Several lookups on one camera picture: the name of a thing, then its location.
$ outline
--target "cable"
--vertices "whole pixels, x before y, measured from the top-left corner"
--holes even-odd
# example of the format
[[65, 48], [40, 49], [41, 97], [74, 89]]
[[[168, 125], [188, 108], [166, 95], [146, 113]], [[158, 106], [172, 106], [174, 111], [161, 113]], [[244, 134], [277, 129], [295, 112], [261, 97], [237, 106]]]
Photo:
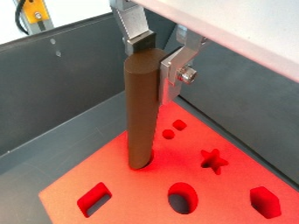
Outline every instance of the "cable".
[[21, 14], [21, 11], [22, 11], [22, 8], [24, 8], [24, 3], [25, 3], [25, 0], [20, 0], [17, 6], [16, 6], [16, 10], [14, 10], [14, 24], [17, 26], [17, 28], [20, 29], [20, 31], [22, 33], [25, 33], [26, 35], [29, 35], [28, 31], [22, 28], [22, 25], [20, 23], [20, 14]]

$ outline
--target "metal enclosure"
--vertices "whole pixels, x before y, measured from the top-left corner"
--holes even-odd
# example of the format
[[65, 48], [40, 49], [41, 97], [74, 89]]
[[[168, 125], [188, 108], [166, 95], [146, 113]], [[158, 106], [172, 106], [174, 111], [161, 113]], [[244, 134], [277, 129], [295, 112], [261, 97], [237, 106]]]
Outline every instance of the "metal enclosure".
[[[174, 32], [165, 50], [178, 46]], [[181, 97], [299, 184], [299, 84], [216, 43]]]
[[[164, 48], [173, 22], [145, 12]], [[124, 90], [112, 14], [0, 45], [0, 155]]]

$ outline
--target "metal bracket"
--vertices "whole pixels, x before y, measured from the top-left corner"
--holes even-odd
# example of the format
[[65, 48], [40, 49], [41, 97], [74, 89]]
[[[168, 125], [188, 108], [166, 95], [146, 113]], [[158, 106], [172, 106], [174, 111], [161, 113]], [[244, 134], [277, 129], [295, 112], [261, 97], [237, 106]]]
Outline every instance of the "metal bracket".
[[53, 28], [50, 15], [42, 0], [25, 1], [21, 20], [29, 35]]
[[148, 29], [144, 8], [126, 0], [109, 0], [109, 6], [124, 35], [125, 54], [154, 48], [154, 33]]
[[182, 82], [186, 84], [193, 82], [196, 71], [190, 68], [192, 59], [209, 43], [206, 38], [181, 25], [177, 26], [176, 40], [184, 46], [161, 61], [160, 66], [158, 100], [161, 104], [178, 95]]

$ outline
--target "shape sorter board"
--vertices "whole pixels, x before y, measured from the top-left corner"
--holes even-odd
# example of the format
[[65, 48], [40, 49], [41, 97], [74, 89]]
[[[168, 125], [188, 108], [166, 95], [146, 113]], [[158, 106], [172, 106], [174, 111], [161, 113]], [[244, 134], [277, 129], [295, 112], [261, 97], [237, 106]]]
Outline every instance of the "shape sorter board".
[[[188, 204], [184, 213], [173, 194]], [[124, 132], [40, 199], [54, 224], [299, 223], [297, 191], [173, 102], [160, 107], [144, 169], [126, 165]]]

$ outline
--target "screw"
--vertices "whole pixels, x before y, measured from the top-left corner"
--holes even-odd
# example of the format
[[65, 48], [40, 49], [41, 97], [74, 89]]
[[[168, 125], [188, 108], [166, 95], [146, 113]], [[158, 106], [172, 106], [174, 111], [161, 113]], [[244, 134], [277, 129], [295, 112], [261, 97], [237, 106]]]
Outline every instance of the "screw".
[[190, 84], [193, 82], [196, 71], [190, 68], [189, 65], [185, 65], [177, 71], [177, 80], [182, 81], [185, 84]]
[[60, 57], [61, 56], [61, 52], [56, 51], [56, 56]]
[[41, 14], [38, 11], [36, 11], [36, 12], [33, 13], [33, 15], [34, 15], [34, 17], [36, 17], [37, 19], [41, 19], [41, 18], [42, 18], [42, 14]]

